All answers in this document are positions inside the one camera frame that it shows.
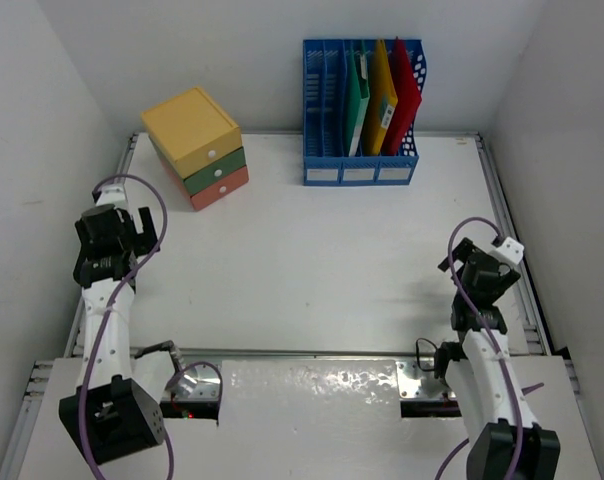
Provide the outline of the red drawer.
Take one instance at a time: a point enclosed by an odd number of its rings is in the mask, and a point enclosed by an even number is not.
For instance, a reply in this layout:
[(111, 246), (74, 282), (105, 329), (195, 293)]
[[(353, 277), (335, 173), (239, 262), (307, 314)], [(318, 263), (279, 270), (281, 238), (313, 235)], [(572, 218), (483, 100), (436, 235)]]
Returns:
[(230, 173), (190, 197), (195, 211), (201, 211), (249, 182), (247, 166)]

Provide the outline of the yellow drawer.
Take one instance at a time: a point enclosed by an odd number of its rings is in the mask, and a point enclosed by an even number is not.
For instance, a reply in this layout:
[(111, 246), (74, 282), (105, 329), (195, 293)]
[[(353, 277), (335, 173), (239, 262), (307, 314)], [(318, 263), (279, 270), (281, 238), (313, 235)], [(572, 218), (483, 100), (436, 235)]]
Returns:
[(186, 179), (241, 146), (242, 138), (239, 127), (215, 138), (190, 140), (175, 155), (174, 168), (181, 178)]

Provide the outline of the drawer box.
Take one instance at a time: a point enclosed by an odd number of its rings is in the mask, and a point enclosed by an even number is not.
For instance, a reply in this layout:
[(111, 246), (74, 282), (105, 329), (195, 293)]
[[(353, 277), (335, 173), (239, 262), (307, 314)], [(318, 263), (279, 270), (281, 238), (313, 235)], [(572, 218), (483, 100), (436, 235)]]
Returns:
[(162, 165), (201, 211), (249, 182), (240, 126), (201, 87), (141, 113)]

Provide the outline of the green drawer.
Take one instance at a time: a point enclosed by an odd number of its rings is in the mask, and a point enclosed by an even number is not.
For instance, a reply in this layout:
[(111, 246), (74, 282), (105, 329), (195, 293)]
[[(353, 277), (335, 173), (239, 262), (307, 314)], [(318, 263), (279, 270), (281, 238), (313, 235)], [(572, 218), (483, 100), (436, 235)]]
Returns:
[(223, 156), (183, 180), (186, 191), (193, 196), (246, 165), (244, 148)]

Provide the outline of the yellow translucent folder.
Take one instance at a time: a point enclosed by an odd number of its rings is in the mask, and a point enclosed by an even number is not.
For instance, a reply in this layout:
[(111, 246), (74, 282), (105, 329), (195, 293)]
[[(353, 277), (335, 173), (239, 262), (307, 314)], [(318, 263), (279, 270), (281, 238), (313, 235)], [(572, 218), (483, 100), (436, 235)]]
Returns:
[(369, 72), (370, 99), (362, 132), (362, 150), (365, 156), (377, 156), (391, 124), (398, 97), (394, 87), (386, 43), (375, 42)]

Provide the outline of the red folder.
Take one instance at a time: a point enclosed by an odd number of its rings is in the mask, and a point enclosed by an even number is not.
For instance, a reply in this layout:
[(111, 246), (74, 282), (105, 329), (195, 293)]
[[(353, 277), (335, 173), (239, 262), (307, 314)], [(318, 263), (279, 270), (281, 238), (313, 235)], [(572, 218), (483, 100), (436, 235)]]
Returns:
[(390, 68), (398, 102), (382, 145), (382, 153), (394, 156), (412, 126), (422, 101), (405, 42), (399, 38), (394, 41)]

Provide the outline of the green clip file folder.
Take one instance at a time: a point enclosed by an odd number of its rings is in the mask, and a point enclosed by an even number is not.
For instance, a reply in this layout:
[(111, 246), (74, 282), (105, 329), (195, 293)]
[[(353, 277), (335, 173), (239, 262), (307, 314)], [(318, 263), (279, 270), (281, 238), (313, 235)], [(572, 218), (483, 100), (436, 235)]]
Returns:
[(343, 140), (344, 153), (353, 157), (358, 151), (370, 99), (366, 45), (362, 39), (350, 41), (346, 61)]

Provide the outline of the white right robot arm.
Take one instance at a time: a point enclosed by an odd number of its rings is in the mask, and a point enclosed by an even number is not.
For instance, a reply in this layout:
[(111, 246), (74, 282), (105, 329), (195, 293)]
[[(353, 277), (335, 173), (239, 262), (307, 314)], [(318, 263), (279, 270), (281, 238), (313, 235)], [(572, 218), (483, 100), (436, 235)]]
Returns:
[(497, 300), (520, 275), (524, 248), (497, 238), (485, 252), (464, 238), (439, 264), (453, 270), (457, 292), (451, 327), (455, 341), (436, 350), (434, 376), (456, 395), (470, 448), (469, 479), (552, 479), (561, 446), (553, 430), (540, 426), (527, 403), (508, 351), (508, 328)]

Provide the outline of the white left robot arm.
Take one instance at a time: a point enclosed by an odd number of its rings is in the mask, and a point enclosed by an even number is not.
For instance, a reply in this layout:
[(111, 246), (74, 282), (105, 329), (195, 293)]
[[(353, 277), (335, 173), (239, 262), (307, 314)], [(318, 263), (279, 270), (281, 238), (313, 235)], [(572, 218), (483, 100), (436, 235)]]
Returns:
[(173, 342), (130, 349), (129, 326), (138, 260), (155, 251), (149, 208), (137, 228), (125, 208), (95, 206), (75, 228), (80, 252), (73, 278), (85, 307), (84, 358), (73, 395), (60, 400), (59, 418), (91, 467), (161, 445), (166, 438), (161, 399), (177, 371)]

